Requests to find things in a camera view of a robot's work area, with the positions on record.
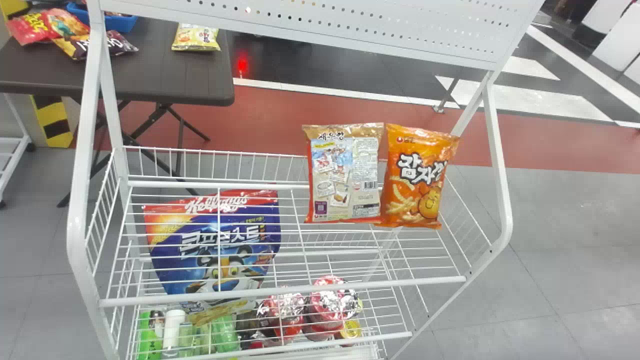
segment yellow snack bag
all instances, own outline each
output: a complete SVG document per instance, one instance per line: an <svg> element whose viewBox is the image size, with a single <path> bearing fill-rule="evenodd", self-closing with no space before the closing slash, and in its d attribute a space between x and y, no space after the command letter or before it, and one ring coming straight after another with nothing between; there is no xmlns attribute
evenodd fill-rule
<svg viewBox="0 0 640 360"><path fill-rule="evenodd" d="M460 138L387 124L389 155L380 226L439 229L440 196L448 162Z"/></svg>
<svg viewBox="0 0 640 360"><path fill-rule="evenodd" d="M220 51L216 42L218 29L191 24L179 24L175 32L175 40L171 45L173 51Z"/></svg>

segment chip bag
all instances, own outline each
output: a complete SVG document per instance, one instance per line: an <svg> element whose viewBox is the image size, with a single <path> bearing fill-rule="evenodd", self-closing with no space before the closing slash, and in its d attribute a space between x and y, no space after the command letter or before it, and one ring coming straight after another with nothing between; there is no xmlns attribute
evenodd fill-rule
<svg viewBox="0 0 640 360"><path fill-rule="evenodd" d="M387 124L389 155L380 226L439 229L440 196L447 164L460 138Z"/></svg>
<svg viewBox="0 0 640 360"><path fill-rule="evenodd" d="M89 51L89 35L57 38L52 41L73 60L84 60L87 57ZM109 47L109 55L112 56L138 51L137 47L131 45L127 39L115 30L107 31L107 45Z"/></svg>
<svg viewBox="0 0 640 360"><path fill-rule="evenodd" d="M220 51L216 42L218 29L191 24L179 24L175 32L175 40L171 45L173 51Z"/></svg>
<svg viewBox="0 0 640 360"><path fill-rule="evenodd" d="M66 10L53 8L43 12L43 14L45 15L47 26L58 34L55 37L70 38L89 35L89 27Z"/></svg>
<svg viewBox="0 0 640 360"><path fill-rule="evenodd" d="M309 212L305 222L375 222L380 215L378 147L382 123L303 125Z"/></svg>
<svg viewBox="0 0 640 360"><path fill-rule="evenodd" d="M16 17L7 21L6 27L22 46L59 37L47 24L46 11Z"/></svg>

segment perforated metal panel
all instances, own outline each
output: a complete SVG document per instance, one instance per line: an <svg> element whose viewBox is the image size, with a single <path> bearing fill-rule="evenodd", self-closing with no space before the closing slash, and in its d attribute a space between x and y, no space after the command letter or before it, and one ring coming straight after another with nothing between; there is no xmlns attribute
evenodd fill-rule
<svg viewBox="0 0 640 360"><path fill-rule="evenodd" d="M542 0L102 0L107 10L499 70Z"/></svg>

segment wire basket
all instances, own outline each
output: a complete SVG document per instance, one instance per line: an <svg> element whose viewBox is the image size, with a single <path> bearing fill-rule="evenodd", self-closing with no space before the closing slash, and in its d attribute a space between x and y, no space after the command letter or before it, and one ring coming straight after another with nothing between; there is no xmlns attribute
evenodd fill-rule
<svg viewBox="0 0 640 360"><path fill-rule="evenodd" d="M128 179L117 174L114 159L118 151L126 154ZM174 171L166 172L163 163ZM380 184L385 165L379 164ZM313 286L315 279L330 274L348 282L334 285L332 290L354 289L362 300L362 312L356 317L361 328L357 338L318 343L300 332L287 341L280 339L287 345L209 354L199 359L280 352L287 352L280 358L299 358L300 351L312 356L327 354L328 348L331 354L347 358L384 359L416 336L429 323L433 310L442 305L436 302L434 309L428 306L429 296L425 294L429 287L462 285L467 280L465 272L491 245L451 181L465 184L455 170L447 172L440 231L371 224L306 224L307 174L303 156L153 147L115 149L90 218L84 251L93 280L106 282L99 306L121 357L134 360L144 354L139 350L140 314L196 297L202 299L203 294L198 293L166 294L152 265L147 243L150 233L143 216L145 206L193 197L187 189L205 198L217 197L218 202L223 200L220 192L228 189L271 189L278 194L280 251L269 264L262 286L208 293L204 295L207 299L251 296L259 303L274 294L300 292L306 296L318 290ZM224 269L228 265L222 265L219 258L213 266Z"/></svg>

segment white wire rack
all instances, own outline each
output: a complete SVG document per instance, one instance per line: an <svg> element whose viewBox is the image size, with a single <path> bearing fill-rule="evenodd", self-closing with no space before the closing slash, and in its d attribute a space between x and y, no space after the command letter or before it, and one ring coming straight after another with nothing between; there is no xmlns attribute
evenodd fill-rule
<svg viewBox="0 0 640 360"><path fill-rule="evenodd" d="M542 0L90 1L90 42L102 46L92 47L86 63L67 252L106 357L143 357L138 346L139 319L141 312L149 309L183 301L228 297L255 297L259 301L283 293L308 295L312 291L345 289L357 291L363 302L362 312L356 317L362 327L358 338L313 342L299 334L288 345L199 355L190 360L255 356L394 360L400 356L498 256L511 237L513 219L493 82L541 3ZM477 210L471 204L475 195L460 176L455 176L454 167L447 171L440 209L444 226L439 231L368 224L305 224L308 181L304 157L123 146L103 10L487 70L451 133L462 135L484 102L500 233L488 238L483 232L471 211ZM113 154L93 213L87 217L99 90ZM178 154L182 162L175 174L167 174L159 167L156 159L173 167ZM384 165L380 164L379 183ZM261 288L172 295L164 292L147 247L142 207L191 197L185 189L217 197L217 201L225 190L277 191L280 251L269 264ZM213 264L216 266L218 274L222 274L220 257ZM313 285L316 278L328 274L348 282ZM439 284L455 289L442 295L435 290L441 287Z"/></svg>
<svg viewBox="0 0 640 360"><path fill-rule="evenodd" d="M118 151L126 152L129 168L124 213L120 211L122 207L116 205L123 185L113 162ZM144 157L144 152L152 153L155 160ZM157 161L175 164L179 154L183 159L182 175L164 174ZM380 163L380 183L385 165ZM453 168L449 173L452 174L449 177L456 178ZM85 247L88 270L96 276L95 281L101 272L110 269L106 294L98 303L108 309L106 319L115 347L122 351L126 348L127 359L141 355L138 352L141 312L166 308L195 297L211 300L229 296L224 292L167 295L163 288L165 282L158 278L152 266L147 236L158 234L148 232L143 207L191 198L185 187L197 188L205 197L210 193L215 194L209 195L211 197L220 197L217 194L233 188L277 190L280 251L274 254L261 289L233 291L234 296L257 296L260 302L276 293L307 295L314 289L312 284L318 277L339 276L348 281L348 288L355 289L363 300L363 311L356 318L362 337L327 341L322 346L338 349L341 342L356 343L368 350L353 354L370 355L371 349L375 349L373 358L386 358L389 341L411 338L428 323L433 312L428 306L428 297L422 294L423 285L462 285L468 279L465 274L491 246L458 189L448 179L442 197L444 227L441 231L389 229L369 224L305 224L309 200L307 174L307 159L300 156L155 147L115 149L89 222ZM225 268L220 261L214 266ZM130 333L124 341L127 322ZM318 343L306 340L300 333L284 350L317 347ZM275 347L216 356L282 350Z"/></svg>
<svg viewBox="0 0 640 360"><path fill-rule="evenodd" d="M22 154L24 154L25 151L35 150L35 147L31 143L31 138L29 137L29 134L27 134L27 130L24 128L22 119L20 118L18 111L15 109L15 105L13 105L11 97L8 94L5 94L4 98L6 99L7 105L9 105L9 109L11 109L11 113L13 114L16 123L20 127L22 136L0 136L0 209L5 206L5 202L3 200L4 188L6 188L9 179L11 179L11 175L17 167Z"/></svg>

